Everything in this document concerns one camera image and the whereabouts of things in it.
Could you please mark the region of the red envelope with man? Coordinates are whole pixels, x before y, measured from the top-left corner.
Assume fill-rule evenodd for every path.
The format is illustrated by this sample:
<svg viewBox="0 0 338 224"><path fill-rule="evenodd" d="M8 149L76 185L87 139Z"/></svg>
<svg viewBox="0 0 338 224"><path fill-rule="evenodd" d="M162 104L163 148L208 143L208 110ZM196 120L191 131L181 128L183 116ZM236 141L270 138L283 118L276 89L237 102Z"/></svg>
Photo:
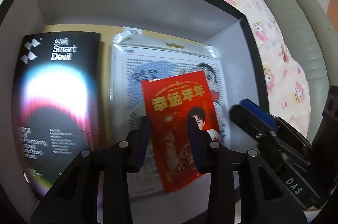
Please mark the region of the red envelope with man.
<svg viewBox="0 0 338 224"><path fill-rule="evenodd" d="M221 142L211 92L203 71L142 81L146 114L152 123L151 142L165 193L179 190L201 176L195 167L188 120L212 141Z"/></svg>

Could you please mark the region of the clear bag printed sheet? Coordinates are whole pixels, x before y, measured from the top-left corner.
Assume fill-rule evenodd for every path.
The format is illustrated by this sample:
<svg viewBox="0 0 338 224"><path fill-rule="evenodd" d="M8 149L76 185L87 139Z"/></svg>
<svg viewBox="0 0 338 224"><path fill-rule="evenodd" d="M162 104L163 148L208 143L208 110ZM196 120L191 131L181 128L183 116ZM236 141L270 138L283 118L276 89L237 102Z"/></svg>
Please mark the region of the clear bag printed sheet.
<svg viewBox="0 0 338 224"><path fill-rule="evenodd" d="M110 60L112 127L117 141L139 128L146 110L142 81L202 71L211 92L220 129L219 140L230 142L226 93L221 63L213 48L194 42L148 37L128 30L112 38Z"/></svg>

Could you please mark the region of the black Smart Devil package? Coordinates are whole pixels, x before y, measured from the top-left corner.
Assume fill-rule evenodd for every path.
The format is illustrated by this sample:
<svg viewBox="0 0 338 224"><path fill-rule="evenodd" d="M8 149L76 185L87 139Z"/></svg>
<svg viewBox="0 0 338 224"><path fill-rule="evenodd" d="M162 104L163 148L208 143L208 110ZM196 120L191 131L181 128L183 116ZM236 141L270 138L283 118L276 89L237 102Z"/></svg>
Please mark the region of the black Smart Devil package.
<svg viewBox="0 0 338 224"><path fill-rule="evenodd" d="M23 37L12 90L22 165L42 198L81 150L95 150L101 35L61 31Z"/></svg>

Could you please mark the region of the grey green sofa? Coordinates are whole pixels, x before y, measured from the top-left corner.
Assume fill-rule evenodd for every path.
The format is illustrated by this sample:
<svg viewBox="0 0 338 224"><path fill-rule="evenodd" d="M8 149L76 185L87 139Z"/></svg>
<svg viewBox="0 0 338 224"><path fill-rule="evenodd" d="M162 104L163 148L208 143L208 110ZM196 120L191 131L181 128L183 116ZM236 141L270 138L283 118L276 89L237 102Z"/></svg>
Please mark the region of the grey green sofa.
<svg viewBox="0 0 338 224"><path fill-rule="evenodd" d="M328 90L337 85L337 33L317 0L263 1L309 83L311 117L307 139L313 141Z"/></svg>

